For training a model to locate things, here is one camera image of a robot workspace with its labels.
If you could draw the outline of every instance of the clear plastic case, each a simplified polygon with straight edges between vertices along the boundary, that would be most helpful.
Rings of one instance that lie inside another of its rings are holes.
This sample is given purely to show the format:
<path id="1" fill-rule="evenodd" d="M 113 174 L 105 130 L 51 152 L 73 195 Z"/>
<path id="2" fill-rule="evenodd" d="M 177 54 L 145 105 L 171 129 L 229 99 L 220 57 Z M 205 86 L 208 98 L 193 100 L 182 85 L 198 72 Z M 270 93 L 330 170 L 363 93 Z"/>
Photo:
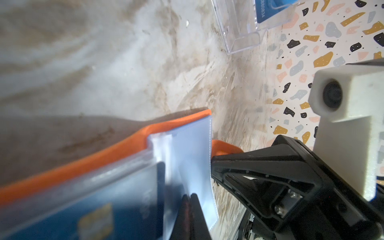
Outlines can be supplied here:
<path id="1" fill-rule="evenodd" d="M 145 150 L 0 207 L 0 239 L 166 240 L 192 193 L 212 228 L 211 121 L 151 134 Z"/>
<path id="2" fill-rule="evenodd" d="M 212 0 L 212 3 L 227 53 L 232 54 L 259 45 L 269 28 L 289 22 L 300 0 Z"/>

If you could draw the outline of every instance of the orange strap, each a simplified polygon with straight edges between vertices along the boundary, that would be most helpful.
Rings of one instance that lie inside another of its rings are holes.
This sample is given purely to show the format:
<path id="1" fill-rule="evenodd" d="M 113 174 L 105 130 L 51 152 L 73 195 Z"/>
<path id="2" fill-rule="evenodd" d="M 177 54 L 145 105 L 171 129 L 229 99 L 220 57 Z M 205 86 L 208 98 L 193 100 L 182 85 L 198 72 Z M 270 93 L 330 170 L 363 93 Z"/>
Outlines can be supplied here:
<path id="1" fill-rule="evenodd" d="M 211 110 L 207 109 L 183 118 L 146 126 L 121 142 L 95 154 L 25 180 L 1 187 L 0 205 L 5 205 L 17 199 L 30 196 L 140 152 L 147 148 L 147 138 L 150 134 L 167 132 L 174 128 L 205 118 L 211 114 Z"/>
<path id="2" fill-rule="evenodd" d="M 244 151 L 235 145 L 220 140 L 212 140 L 212 157 L 242 152 Z"/>

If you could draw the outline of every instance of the screw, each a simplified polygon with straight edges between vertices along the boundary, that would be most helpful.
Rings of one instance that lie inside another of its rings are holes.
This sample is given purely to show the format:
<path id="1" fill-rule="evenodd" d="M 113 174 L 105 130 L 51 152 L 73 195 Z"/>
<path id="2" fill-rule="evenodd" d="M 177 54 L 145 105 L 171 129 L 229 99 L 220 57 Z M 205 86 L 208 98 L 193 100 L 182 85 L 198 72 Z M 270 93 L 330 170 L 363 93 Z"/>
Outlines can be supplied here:
<path id="1" fill-rule="evenodd" d="M 290 195 L 291 198 L 296 198 L 298 197 L 298 194 L 292 191 L 291 189 L 288 189 L 288 194 Z"/>
<path id="2" fill-rule="evenodd" d="M 278 205 L 276 205 L 276 206 L 275 206 L 275 212 L 276 212 L 278 215 L 282 215 L 282 214 L 283 214 L 283 207 L 282 207 L 282 206 L 278 206 Z"/>

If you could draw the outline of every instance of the blue card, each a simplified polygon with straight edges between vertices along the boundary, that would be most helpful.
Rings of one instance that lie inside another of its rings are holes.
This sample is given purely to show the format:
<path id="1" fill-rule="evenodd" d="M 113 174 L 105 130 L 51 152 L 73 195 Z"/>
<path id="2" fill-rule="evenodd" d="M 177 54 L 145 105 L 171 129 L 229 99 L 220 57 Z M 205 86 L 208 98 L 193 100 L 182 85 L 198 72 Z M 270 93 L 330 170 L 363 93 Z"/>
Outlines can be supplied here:
<path id="1" fill-rule="evenodd" d="M 158 239 L 163 232 L 165 165 L 125 176 L 37 221 L 7 240 Z"/>
<path id="2" fill-rule="evenodd" d="M 256 20 L 262 23 L 296 2 L 297 0 L 255 0 Z"/>

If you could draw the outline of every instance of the camera lens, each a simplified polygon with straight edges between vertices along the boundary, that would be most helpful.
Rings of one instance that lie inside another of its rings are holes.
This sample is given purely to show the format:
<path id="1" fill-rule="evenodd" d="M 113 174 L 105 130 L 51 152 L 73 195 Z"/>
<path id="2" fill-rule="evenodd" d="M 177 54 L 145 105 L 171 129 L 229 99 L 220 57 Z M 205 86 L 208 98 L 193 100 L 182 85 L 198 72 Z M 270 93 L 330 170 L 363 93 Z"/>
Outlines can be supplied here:
<path id="1" fill-rule="evenodd" d="M 343 91 L 337 81 L 328 83 L 323 91 L 323 101 L 325 105 L 332 109 L 338 109 L 343 99 Z"/>

